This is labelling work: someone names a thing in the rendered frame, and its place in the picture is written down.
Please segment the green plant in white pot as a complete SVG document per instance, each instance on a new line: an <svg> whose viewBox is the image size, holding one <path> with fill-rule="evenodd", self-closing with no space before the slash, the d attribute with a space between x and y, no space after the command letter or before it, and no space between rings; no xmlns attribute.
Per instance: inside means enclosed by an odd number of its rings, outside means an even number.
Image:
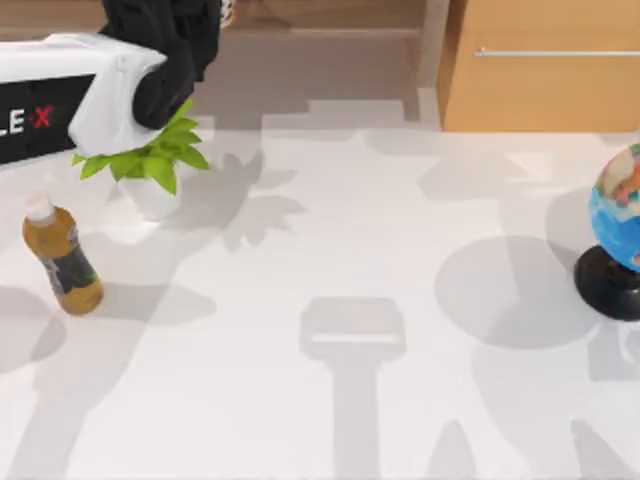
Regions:
<svg viewBox="0 0 640 480"><path fill-rule="evenodd" d="M72 157L82 166L80 178L88 179L108 169L123 195L147 221L161 221L181 204L179 166L206 171L210 163L196 148L202 142L195 132L198 122L188 117L193 106L186 100L160 134L142 147L111 155Z"/></svg>

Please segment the wooden open shelf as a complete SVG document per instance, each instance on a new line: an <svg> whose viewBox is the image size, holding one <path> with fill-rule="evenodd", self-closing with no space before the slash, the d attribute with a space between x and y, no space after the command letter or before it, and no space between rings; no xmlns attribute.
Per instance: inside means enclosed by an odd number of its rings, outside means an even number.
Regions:
<svg viewBox="0 0 640 480"><path fill-rule="evenodd" d="M235 0L195 110L245 129L315 102L396 102L420 117L438 0Z"/></svg>

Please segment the brown tea bottle white cap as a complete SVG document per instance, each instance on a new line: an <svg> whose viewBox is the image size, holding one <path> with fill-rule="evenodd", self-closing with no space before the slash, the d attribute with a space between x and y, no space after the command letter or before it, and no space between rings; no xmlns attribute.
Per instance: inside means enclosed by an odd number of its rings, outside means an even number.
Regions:
<svg viewBox="0 0 640 480"><path fill-rule="evenodd" d="M104 288L80 244L71 213L56 206L45 193L25 204L23 239L41 262L58 304L69 315L83 316L103 300Z"/></svg>

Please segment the blue globe on black base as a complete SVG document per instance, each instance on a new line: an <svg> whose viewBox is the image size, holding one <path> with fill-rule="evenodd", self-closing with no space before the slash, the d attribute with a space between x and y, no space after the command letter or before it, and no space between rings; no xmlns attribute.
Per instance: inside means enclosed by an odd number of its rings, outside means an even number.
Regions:
<svg viewBox="0 0 640 480"><path fill-rule="evenodd" d="M577 292L608 318L640 322L640 142L601 170L588 213L597 244L576 261Z"/></svg>

